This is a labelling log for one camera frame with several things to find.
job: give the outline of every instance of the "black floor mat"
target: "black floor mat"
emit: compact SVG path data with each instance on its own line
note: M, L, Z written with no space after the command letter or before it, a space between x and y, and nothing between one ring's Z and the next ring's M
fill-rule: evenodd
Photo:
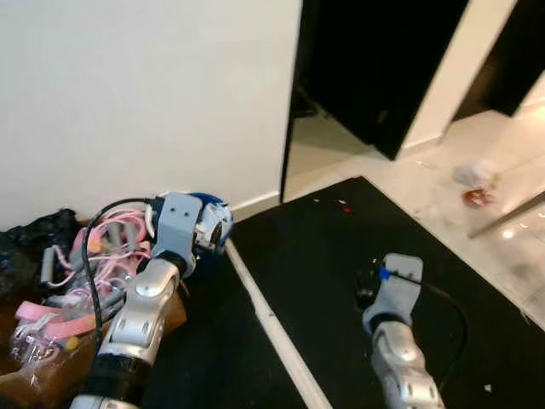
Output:
M189 320L161 343L142 407L304 408L227 257L189 287Z
M447 408L545 407L545 334L363 178L243 221L233 241L334 408L384 406L353 279L389 252L421 257L424 280L467 313L468 345L445 386ZM440 379L459 341L456 313L423 292L413 318L427 368Z

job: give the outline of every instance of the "tiled floor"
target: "tiled floor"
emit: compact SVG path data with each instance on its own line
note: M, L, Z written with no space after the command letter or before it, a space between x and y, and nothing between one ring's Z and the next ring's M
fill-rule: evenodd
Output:
M500 175L496 202L463 204L454 166L481 158ZM545 189L545 108L488 111L455 122L443 143L389 162L323 114L297 120L286 198L362 175L545 330L545 205L476 239L468 232Z

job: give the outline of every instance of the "black plastic bag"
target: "black plastic bag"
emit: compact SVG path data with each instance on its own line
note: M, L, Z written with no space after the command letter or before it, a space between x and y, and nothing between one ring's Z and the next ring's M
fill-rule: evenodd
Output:
M70 250L79 229L75 214L61 209L28 226L0 232L0 300L32 287L43 250L51 245L58 245L65 254Z

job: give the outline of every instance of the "black cable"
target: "black cable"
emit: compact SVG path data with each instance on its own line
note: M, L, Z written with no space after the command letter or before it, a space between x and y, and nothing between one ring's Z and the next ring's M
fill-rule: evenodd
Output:
M462 324L462 337L460 339L460 342L458 343L458 348L456 348L456 352L452 356L452 359L450 360L450 364L447 367L445 374L443 375L441 382L439 383L439 391L443 390L443 387L446 385L446 381L448 380L448 377L458 361L460 360L460 357L463 354L464 349L466 348L466 345L468 343L468 318L466 317L466 314L463 312L462 307L456 302L454 298L452 298L447 292L441 290L440 288L436 287L435 285L417 281L415 279L410 279L409 277L404 277L403 275L400 275L397 272L392 272L392 275L395 275L396 277L400 279L404 279L405 281L409 281L410 283L421 285L422 288L425 290L428 290L435 294L436 296L440 296L444 298L446 301L448 301L456 310L456 314L458 315L458 319L460 320L460 323Z
M95 277L93 276L93 273L91 272L91 266L89 264L89 256L87 254L87 246L89 245L89 236L91 234L91 230L96 226L96 223L100 220L104 214L113 209L116 206L124 205L125 203L133 203L133 202L143 202L146 204L150 203L150 199L142 199L142 198L130 198L130 199L122 199L118 200L117 202L110 203L108 206L104 207L101 211L99 211L95 217L91 220L87 228L85 229L85 235L83 236L83 243L82 243L82 260L83 260L83 268L85 269L85 273L87 274L87 281L89 282L89 290L91 291L91 299L93 300L93 309L95 310L95 349L97 354L100 349L100 344L102 343L102 312L100 309L100 300L99 300L99 293L96 290L95 286Z

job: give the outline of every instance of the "white wall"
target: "white wall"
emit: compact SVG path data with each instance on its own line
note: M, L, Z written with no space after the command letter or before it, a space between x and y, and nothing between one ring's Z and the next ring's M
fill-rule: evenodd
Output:
M0 228L279 189L300 0L7 0Z
M530 107L536 104L542 104L545 102L545 71L537 79L530 92L526 95L523 101L520 103L521 107Z
M403 148L443 135L516 3L516 0L469 0Z

